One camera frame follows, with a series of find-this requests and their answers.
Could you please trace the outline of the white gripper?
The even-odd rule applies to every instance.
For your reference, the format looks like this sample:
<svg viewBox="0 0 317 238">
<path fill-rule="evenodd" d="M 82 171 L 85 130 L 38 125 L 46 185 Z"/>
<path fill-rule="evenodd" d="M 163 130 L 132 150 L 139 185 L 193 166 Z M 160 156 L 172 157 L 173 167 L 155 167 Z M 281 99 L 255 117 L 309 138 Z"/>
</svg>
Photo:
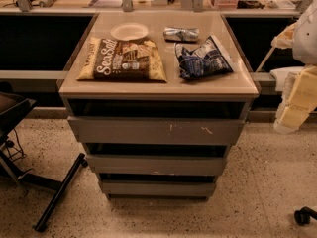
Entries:
<svg viewBox="0 0 317 238">
<path fill-rule="evenodd" d="M 286 78 L 273 128 L 282 134 L 295 132 L 316 107 L 317 66 L 306 66 Z"/>
</svg>

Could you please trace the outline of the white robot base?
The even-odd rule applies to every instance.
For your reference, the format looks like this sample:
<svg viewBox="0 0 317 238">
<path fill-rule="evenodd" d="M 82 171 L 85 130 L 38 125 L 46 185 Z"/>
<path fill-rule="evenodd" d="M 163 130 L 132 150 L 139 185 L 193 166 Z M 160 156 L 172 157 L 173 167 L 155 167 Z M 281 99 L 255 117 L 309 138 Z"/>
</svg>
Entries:
<svg viewBox="0 0 317 238">
<path fill-rule="evenodd" d="M 291 66 L 291 67 L 282 67 L 277 69 L 272 69 L 270 74 L 275 79 L 275 91 L 281 92 L 284 88 L 284 83 L 286 78 L 290 73 L 299 73 L 303 69 L 302 66 Z"/>
</svg>

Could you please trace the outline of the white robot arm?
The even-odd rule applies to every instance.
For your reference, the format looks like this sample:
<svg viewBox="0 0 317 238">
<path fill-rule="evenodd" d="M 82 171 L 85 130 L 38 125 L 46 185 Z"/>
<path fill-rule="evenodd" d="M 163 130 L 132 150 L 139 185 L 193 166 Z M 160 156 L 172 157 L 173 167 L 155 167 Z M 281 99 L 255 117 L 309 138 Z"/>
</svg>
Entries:
<svg viewBox="0 0 317 238">
<path fill-rule="evenodd" d="M 291 72 L 286 77 L 273 125 L 279 133 L 292 133 L 317 107 L 317 0 L 295 23 L 274 37 L 271 45 L 292 48 L 293 58 L 304 64 L 298 74 Z"/>
</svg>

